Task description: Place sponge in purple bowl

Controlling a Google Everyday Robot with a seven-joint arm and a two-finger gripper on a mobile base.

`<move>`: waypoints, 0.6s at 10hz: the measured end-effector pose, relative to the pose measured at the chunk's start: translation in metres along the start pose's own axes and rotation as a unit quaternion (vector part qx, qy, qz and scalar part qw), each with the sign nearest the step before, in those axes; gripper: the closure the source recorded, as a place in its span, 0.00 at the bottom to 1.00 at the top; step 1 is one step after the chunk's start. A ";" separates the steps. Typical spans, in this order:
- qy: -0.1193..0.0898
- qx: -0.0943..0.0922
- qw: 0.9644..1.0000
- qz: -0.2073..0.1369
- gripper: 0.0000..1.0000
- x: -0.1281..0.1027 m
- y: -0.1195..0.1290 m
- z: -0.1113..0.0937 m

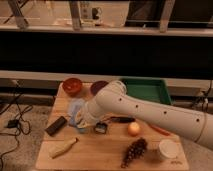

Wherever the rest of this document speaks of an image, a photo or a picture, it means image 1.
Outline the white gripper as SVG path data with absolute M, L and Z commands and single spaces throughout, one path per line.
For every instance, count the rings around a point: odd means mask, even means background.
M 94 101 L 86 102 L 79 111 L 82 112 L 83 118 L 88 124 L 87 127 L 95 125 L 102 116 L 102 109 Z

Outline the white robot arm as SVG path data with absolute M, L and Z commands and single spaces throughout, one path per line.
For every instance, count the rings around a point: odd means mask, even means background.
M 77 127 L 95 125 L 108 113 L 131 115 L 213 150 L 213 115 L 136 99 L 126 92 L 123 82 L 110 82 L 77 112 Z

